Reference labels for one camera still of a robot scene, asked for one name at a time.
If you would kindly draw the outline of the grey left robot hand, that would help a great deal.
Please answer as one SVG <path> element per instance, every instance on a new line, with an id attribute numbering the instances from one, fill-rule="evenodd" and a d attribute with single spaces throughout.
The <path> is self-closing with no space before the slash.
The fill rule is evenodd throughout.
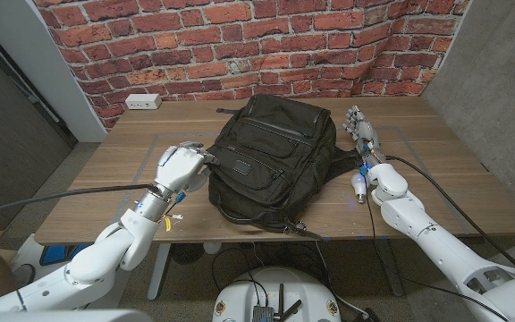
<path id="1" fill-rule="evenodd" d="M 207 166 L 218 164 L 218 159 L 207 152 L 202 143 L 186 141 L 171 146 L 158 161 L 155 188 L 145 192 L 133 211 L 152 222 L 157 221 L 174 194 L 200 189 L 211 173 Z"/>

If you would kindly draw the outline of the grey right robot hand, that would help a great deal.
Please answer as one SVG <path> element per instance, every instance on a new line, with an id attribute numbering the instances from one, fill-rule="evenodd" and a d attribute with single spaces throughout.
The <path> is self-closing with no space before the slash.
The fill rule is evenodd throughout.
<path id="1" fill-rule="evenodd" d="M 385 155 L 380 149 L 377 132 L 358 106 L 348 110 L 342 127 L 355 142 L 356 150 L 365 164 L 372 167 L 386 162 Z"/>

